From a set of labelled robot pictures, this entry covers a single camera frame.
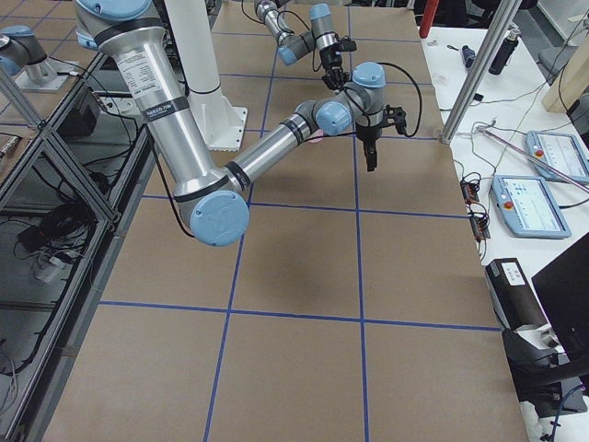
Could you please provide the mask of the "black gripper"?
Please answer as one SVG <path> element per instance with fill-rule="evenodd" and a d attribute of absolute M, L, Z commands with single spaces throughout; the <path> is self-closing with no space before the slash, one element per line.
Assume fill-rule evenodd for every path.
<path fill-rule="evenodd" d="M 356 137 L 363 142 L 364 158 L 368 172 L 375 171 L 377 168 L 376 141 L 381 137 L 382 131 L 382 122 L 369 126 L 356 123 Z"/>
<path fill-rule="evenodd" d="M 350 38 L 320 38 L 318 49 L 321 65 L 326 73 L 322 80 L 331 90 L 340 90 L 350 80 L 350 73 L 342 67 L 343 52 L 354 52 L 357 50 L 356 42 Z"/>

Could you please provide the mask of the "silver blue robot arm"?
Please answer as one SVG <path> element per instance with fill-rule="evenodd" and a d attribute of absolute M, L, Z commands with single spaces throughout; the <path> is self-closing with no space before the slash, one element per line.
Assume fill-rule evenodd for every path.
<path fill-rule="evenodd" d="M 286 1 L 255 1 L 254 12 L 276 40 L 278 55 L 285 65 L 292 65 L 310 53 L 318 52 L 320 66 L 325 74 L 322 81 L 330 90 L 341 90 L 351 75 L 342 67 L 342 53 L 357 50 L 349 37 L 340 37 L 334 29 L 327 4 L 311 6 L 310 27 L 301 34 L 292 30 L 283 18 L 286 10 L 280 10 Z"/>
<path fill-rule="evenodd" d="M 221 89 L 210 21 L 201 1 L 78 1 L 80 40 L 112 58 L 175 181 L 179 216 L 200 242 L 240 239 L 249 210 L 242 192 L 315 134 L 360 130 L 369 150 L 385 124 L 383 67 L 357 65 L 329 97 L 307 100 L 264 135 L 217 166 L 213 149 L 240 147 L 247 110 Z"/>

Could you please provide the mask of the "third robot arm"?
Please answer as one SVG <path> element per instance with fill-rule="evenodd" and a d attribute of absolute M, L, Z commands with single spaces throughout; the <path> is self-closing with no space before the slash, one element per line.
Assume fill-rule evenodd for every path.
<path fill-rule="evenodd" d="M 27 26 L 1 29 L 1 67 L 25 91 L 53 92 L 65 82 L 69 69 L 52 61 Z"/>

